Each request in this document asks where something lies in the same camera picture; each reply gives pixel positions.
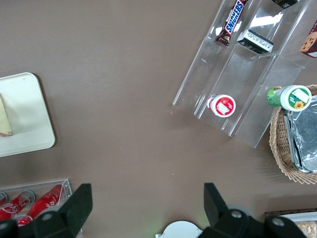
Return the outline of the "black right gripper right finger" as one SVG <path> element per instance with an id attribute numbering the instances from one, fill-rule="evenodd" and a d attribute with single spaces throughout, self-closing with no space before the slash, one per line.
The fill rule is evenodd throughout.
<path id="1" fill-rule="evenodd" d="M 214 183 L 204 184 L 204 210 L 210 226 L 203 238 L 265 238 L 264 224 L 240 209 L 228 208 Z"/>

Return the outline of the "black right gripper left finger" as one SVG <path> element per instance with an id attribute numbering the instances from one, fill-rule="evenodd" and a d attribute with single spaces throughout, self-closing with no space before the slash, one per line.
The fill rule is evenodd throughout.
<path id="1" fill-rule="evenodd" d="M 20 238 L 75 238 L 93 208 L 92 186 L 81 184 L 58 211 L 45 212 L 18 229 Z"/>

